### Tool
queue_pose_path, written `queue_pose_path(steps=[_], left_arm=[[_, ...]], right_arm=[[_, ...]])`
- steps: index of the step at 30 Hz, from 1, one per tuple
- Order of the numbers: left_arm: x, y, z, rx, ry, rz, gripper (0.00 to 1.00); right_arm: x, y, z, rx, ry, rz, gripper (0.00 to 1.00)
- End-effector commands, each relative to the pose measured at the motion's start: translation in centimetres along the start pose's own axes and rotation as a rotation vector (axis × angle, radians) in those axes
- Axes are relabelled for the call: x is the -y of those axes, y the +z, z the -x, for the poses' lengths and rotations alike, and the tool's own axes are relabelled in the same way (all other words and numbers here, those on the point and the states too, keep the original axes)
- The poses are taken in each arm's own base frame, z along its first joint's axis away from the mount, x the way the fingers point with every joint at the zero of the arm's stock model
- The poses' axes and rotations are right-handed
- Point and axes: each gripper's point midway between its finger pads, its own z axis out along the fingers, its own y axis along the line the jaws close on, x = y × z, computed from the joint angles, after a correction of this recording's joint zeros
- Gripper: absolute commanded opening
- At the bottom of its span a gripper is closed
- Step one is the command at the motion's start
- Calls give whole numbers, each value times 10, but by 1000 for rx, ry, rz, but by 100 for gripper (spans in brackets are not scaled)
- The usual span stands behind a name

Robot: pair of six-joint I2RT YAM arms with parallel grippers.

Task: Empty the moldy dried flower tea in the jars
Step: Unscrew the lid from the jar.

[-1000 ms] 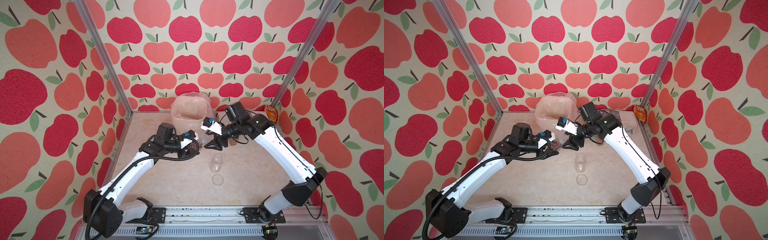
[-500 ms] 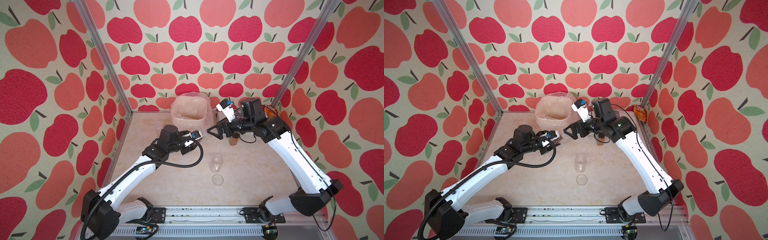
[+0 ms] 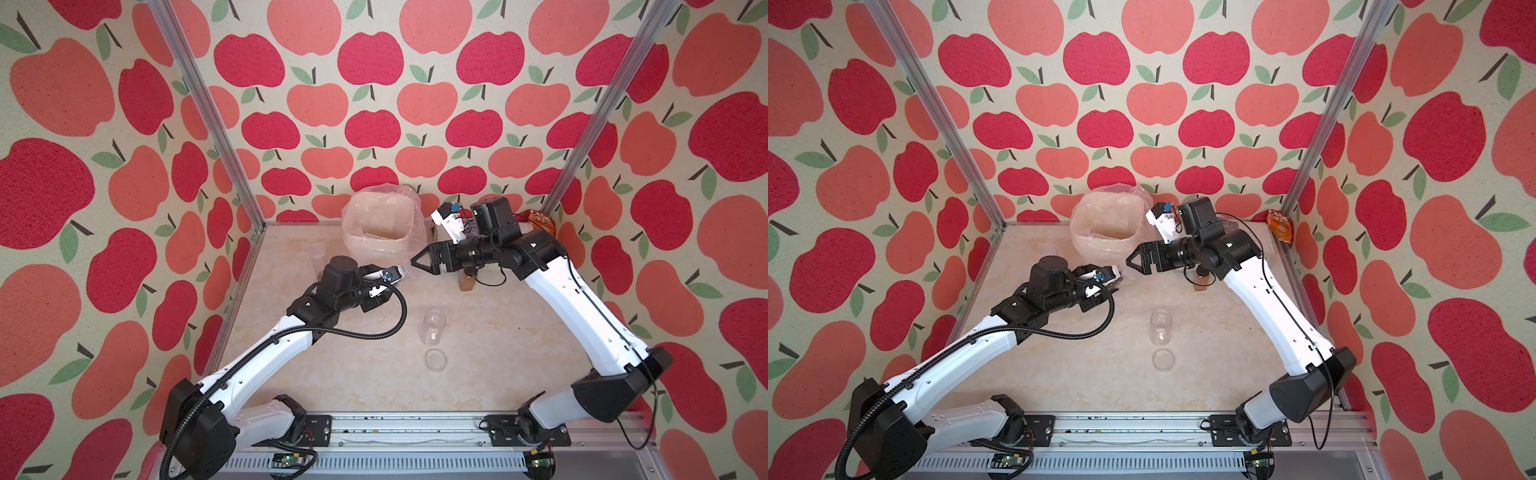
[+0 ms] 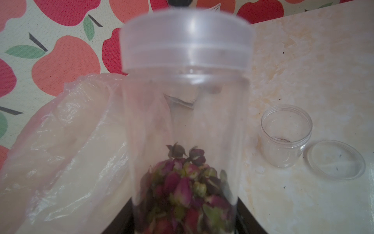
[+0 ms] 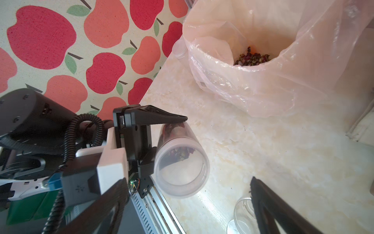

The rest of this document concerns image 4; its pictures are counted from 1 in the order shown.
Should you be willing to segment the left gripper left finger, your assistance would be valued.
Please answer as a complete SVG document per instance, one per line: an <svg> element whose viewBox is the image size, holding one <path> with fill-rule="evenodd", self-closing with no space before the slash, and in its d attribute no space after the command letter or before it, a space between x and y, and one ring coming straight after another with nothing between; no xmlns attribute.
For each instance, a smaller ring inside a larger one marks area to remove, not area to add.
<svg viewBox="0 0 374 234"><path fill-rule="evenodd" d="M132 201L128 200L112 223L102 232L102 234L134 234L134 219L132 211Z"/></svg>

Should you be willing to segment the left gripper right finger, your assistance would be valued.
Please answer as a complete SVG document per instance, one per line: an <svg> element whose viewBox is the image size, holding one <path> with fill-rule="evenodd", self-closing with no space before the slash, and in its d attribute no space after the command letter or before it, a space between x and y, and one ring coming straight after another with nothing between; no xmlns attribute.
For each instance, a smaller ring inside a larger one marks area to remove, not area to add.
<svg viewBox="0 0 374 234"><path fill-rule="evenodd" d="M237 202L235 234L267 234L240 198Z"/></svg>

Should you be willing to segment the clear tea jar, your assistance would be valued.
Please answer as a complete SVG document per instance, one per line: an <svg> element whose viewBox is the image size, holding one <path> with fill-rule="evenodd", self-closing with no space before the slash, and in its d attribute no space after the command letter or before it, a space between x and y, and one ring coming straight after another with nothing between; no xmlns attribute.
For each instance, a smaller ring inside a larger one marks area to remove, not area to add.
<svg viewBox="0 0 374 234"><path fill-rule="evenodd" d="M293 166L312 135L309 114L294 105L276 105L266 110L260 125L260 152L278 168Z"/></svg>
<svg viewBox="0 0 374 234"><path fill-rule="evenodd" d="M167 160L167 145L203 149L225 170L237 205L249 93L248 73L206 67L159 67L125 72L123 98L132 204L140 179Z"/></svg>

